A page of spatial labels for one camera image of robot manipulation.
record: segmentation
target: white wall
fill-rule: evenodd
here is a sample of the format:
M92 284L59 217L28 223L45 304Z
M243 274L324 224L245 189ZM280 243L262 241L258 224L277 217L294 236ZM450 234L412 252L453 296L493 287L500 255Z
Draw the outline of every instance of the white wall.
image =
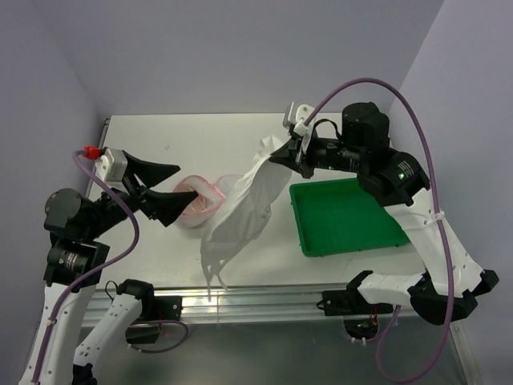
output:
M13 384L42 309L44 204L85 186L71 152L98 140L100 119L29 0L2 2L0 52L0 383Z
M513 376L512 15L509 0L446 0L402 85L432 147L449 222L501 279L466 321L485 384ZM396 146L422 156L397 102L390 119Z
M400 86L442 0L34 0L105 114L278 112L338 83ZM392 97L359 86L331 111Z

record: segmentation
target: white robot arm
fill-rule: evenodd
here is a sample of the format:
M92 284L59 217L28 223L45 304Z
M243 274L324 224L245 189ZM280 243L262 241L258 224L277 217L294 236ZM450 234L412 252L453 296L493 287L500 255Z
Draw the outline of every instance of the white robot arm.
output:
M463 248L443 212L434 213L430 182L410 154L390 148L389 120L373 103L354 103L342 111L342 131L336 139L317 136L313 108L293 103L284 126L291 139L270 161L310 178L315 168L355 172L360 186L400 224L417 250L424 271L410 276L361 272L337 301L325 303L331 314L361 314L373 304L412 306L428 322L444 322L448 282L446 256L437 220L443 220L454 275L452 320L467 317L477 306L475 297L499 281L492 270L482 269Z
M82 155L97 160L100 183L115 189L91 201L71 188L63 188L45 204L44 228L51 240L44 274L45 304L21 385L96 384L103 357L124 336L127 327L145 314L153 298L153 286L126 280L119 286L110 311L77 347L83 316L109 251L107 245L94 239L127 219L130 211L141 210L148 218L168 226L197 197L196 192L151 190L178 172L180 167L176 165L153 164L109 148L87 147Z

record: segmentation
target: plastic bag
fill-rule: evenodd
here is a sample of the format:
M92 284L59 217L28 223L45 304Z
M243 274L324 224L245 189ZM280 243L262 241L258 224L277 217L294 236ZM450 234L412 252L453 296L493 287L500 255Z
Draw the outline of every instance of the plastic bag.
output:
M226 289L220 271L251 240L257 239L271 217L273 203L290 181L292 171L269 162L283 145L275 136L261 140L253 167L233 186L224 204L207 223L201 238L201 267L208 290L213 276Z
M198 197L176 220L177 225L187 229L195 228L210 219L226 199L217 187L198 175L187 176L173 189L174 193L186 191L198 193Z

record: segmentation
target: green tray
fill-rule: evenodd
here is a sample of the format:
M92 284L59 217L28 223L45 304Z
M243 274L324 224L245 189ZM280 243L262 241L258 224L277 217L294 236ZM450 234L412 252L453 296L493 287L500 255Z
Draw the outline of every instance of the green tray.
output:
M293 184L290 197L307 257L410 243L356 179Z

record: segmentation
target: purple cable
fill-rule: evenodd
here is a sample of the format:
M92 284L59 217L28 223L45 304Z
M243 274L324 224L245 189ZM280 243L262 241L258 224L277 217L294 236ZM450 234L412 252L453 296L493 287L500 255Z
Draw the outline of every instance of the purple cable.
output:
M171 345L169 347L166 347L164 349L159 349L159 350L156 350L156 351L150 351L148 349L143 349L143 348L140 348L138 346L133 346L133 345L131 345L130 347L132 349L136 350L136 351L141 352L141 353L147 353L149 355L157 355L159 353L165 353L167 351L172 351L173 349L176 349L182 343L184 343L185 339L187 339L187 337L189 336L189 326L187 326L187 324L185 324L185 323L183 323L181 321L175 321L174 319L158 319L158 320L153 320L153 321L144 321L144 322L141 322L141 323L136 323L135 325L159 325L161 323L182 326L184 328L184 330L185 330L184 336L180 339L179 342L175 343L174 345Z
M438 190L436 186L436 179L434 178L434 166L433 166L433 160L431 159L431 152L429 149L429 146L427 144L426 136L424 135L424 131L420 127L420 123L418 122L417 116L414 113L414 110L411 108L410 104L406 101L404 96L399 92L397 89L392 87L387 82L384 82L380 79L375 78L358 78L354 80L350 80L347 83L343 83L341 86L335 88L331 93L326 96L319 105L313 110L313 112L310 114L310 116L305 120L305 126L308 126L313 118L319 113L319 111L340 91L345 90L346 88L349 88L355 84L360 83L373 83L377 84L378 86L382 86L392 92L402 103L402 105L405 107L406 111L408 112L408 115L410 115L411 120L414 123L415 128L417 129L418 136L420 138L420 141L422 143L422 148L424 149L424 154L426 155L426 161L427 161L427 170L430 175L430 182L431 182L431 194L433 196L433 208L434 208L434 214L440 213L440 203L438 200ZM413 381L416 381L426 375L436 364L438 359L440 358L440 355L442 354L443 347L446 343L447 336L449 335L450 330L450 320L452 318L452 310L454 307L454 276L452 273L452 259L450 257L450 247L449 247L449 241L447 240L446 230L443 226L442 220L436 221L438 225L438 229L440 230L440 238L442 239L442 245L443 245L443 251L446 255L446 267L447 267L447 308L446 308L446 315L445 320L443 322L443 328L442 328L442 337L440 338L440 343L431 358L431 360L426 364L424 369L422 369L419 373L416 375L408 378L408 379L396 379L385 372L385 368L381 359L381 351L383 342L385 341L385 337L389 334L389 332L392 330L392 326L395 324L395 321L397 320L399 313L401 312L401 307L396 306L394 315L392 319L390 320L390 323L387 325L385 330L383 331L382 337L379 340L378 343L378 349L376 351L376 360L378 362L378 368L381 371L381 373L388 379L389 381L393 383L411 383Z
M99 271L105 269L106 267L116 263L117 261L125 258L129 253L131 253L135 246L137 245L137 242L139 242L139 224L137 223L137 219L135 219L134 213L128 208L128 206L123 202L121 198L119 198L110 188L107 186L102 180L100 180L91 170L87 169L87 166L82 163L82 161L79 159L79 156L84 155L86 152L81 151L75 151L73 152L73 161L79 168L87 175L89 176L99 187L102 188L104 192L107 193L107 195L112 198L112 200L119 205L119 207L127 214L128 218L130 219L131 223L134 226L134 240L132 241L131 245L128 246L128 249L123 251L120 255L118 255L115 258L112 258L110 261L104 262L102 265L96 266L94 269L88 271L83 276L75 279L57 298L57 301L55 302L54 308L52 309L50 313L50 317L48 318L49 321L54 322L57 319L57 314L59 313L59 309L63 305L64 301L66 300L67 296L71 293L71 291L78 286L81 282L88 279L91 275L97 274ZM50 337L51 337L51 331L54 327L54 323L48 324L46 326L45 334L42 337L41 347L39 348L39 354L38 359L35 364L34 368L34 375L32 376L32 382L38 383L39 376L41 375L42 370L42 363L44 362L45 356L46 356L46 350L48 349L48 344L50 343Z

